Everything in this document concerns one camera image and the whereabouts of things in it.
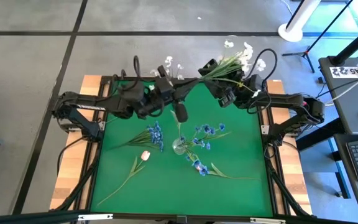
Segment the black desk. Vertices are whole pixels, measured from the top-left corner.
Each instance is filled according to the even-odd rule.
[[[352,141],[358,141],[358,135],[335,134],[334,140],[336,142],[336,146],[338,148],[339,155],[343,161],[345,170],[347,172],[349,182],[352,185],[354,196],[356,197],[356,200],[358,203],[358,181],[357,181],[356,173],[354,172],[354,168],[352,165],[350,155],[346,148],[346,143],[352,142]]]
[[[355,80],[354,78],[333,78],[331,75],[331,65],[327,58],[319,59],[321,72],[323,73],[329,90]],[[343,65],[345,67],[356,67],[358,58],[349,58]],[[334,98],[349,88],[352,84],[331,92]],[[307,149],[321,141],[333,137],[334,134],[358,134],[358,85],[345,95],[334,101],[339,117],[325,126],[313,131],[312,133],[296,140],[299,150]]]

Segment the green table surface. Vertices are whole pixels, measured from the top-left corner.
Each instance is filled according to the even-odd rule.
[[[220,108],[208,89],[199,84],[186,97],[188,121],[181,126],[187,138],[195,133],[195,126],[226,125],[231,132],[220,139],[211,140],[211,150],[195,146],[203,164],[211,162],[231,177],[255,177],[260,180],[226,179],[202,176],[172,149],[178,138],[171,106],[166,106],[158,118],[117,119],[106,125],[101,158],[91,199],[92,212],[153,213],[175,215],[222,215],[271,217],[269,187],[262,152],[259,120],[234,105]],[[148,124],[160,123],[164,133],[164,151],[122,144],[143,131]],[[115,191],[128,176],[135,157],[144,150],[151,152],[149,160],[139,173],[123,188],[102,204],[97,204]]]

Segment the white cable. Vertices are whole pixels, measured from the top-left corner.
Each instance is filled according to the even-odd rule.
[[[343,93],[339,94],[337,97],[335,97],[335,98],[333,98],[333,99],[331,99],[331,100],[325,102],[325,105],[326,105],[326,106],[332,106],[334,103],[331,103],[331,104],[328,104],[328,103],[333,102],[334,100],[336,100],[336,99],[338,99],[339,97],[343,96],[345,93],[347,93],[348,91],[350,91],[351,89],[353,89],[356,85],[358,85],[358,81],[357,81],[355,84],[353,84],[352,86],[350,86],[350,87],[349,87],[347,90],[345,90]]]
[[[291,16],[292,16],[293,13],[292,13],[292,10],[291,10],[291,8],[290,8],[290,5],[289,5],[285,0],[280,0],[280,1],[283,2],[285,5],[287,5],[287,9],[290,11]]]

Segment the wooden board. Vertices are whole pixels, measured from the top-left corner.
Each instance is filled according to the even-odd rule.
[[[82,86],[81,94],[97,95],[99,91],[101,76],[99,75],[85,75]],[[283,83],[281,80],[269,80],[268,81],[269,92],[271,93],[284,93]],[[93,111],[80,110],[80,112],[92,120]],[[276,123],[282,123],[290,118],[288,109],[272,108],[273,119]],[[264,122],[267,123],[267,115],[264,113]],[[81,133],[75,132],[68,135],[67,144],[81,137]],[[286,137],[285,141],[296,145],[295,139]],[[57,177],[55,190],[52,196],[50,208],[56,208],[64,199],[70,194],[80,178],[80,172],[85,157],[86,142],[80,141],[71,148],[67,149],[63,155],[62,163],[60,166],[60,172]],[[90,160],[94,155],[95,146],[91,152]],[[291,146],[284,144],[279,147],[281,162],[283,167],[285,185],[294,196],[295,200],[302,206],[302,208],[311,214],[311,207],[306,191],[305,179],[303,178],[303,172],[301,168],[300,158],[298,152]],[[82,194],[82,200],[80,208],[85,207],[86,197],[88,195],[89,181],[84,187]],[[277,207],[280,214],[284,214],[282,198],[280,190],[275,186],[275,193],[277,198]]]

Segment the glass vase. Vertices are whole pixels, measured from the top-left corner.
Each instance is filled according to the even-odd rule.
[[[186,146],[181,146],[181,143],[183,143],[183,141],[180,138],[175,139],[172,143],[172,149],[178,155],[182,155],[187,149]]]

